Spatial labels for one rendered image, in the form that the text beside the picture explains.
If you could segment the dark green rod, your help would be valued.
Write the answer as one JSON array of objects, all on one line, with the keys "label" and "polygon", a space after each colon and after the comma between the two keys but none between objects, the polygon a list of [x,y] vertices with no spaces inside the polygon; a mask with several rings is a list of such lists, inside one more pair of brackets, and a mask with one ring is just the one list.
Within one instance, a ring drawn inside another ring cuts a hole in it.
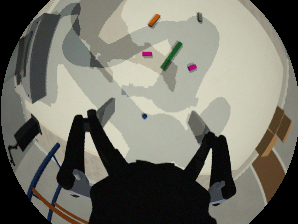
[{"label": "dark green rod", "polygon": [[166,58],[166,60],[164,61],[164,63],[161,65],[162,69],[165,69],[167,67],[167,65],[169,64],[169,62],[171,61],[171,59],[174,57],[174,55],[177,53],[177,51],[179,50],[179,48],[182,46],[183,43],[181,43],[180,41],[177,43],[177,45],[174,47],[174,49],[171,51],[171,53],[169,54],[169,56]]}]

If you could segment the orange rod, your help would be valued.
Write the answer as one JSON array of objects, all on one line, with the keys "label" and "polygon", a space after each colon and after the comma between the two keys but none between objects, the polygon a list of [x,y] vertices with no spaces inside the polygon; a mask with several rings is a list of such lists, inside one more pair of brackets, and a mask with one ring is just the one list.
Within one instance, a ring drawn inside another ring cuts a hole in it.
[{"label": "orange rod", "polygon": [[159,19],[160,15],[156,14],[153,19],[149,22],[148,26],[153,27],[153,25],[156,23],[156,21]]}]

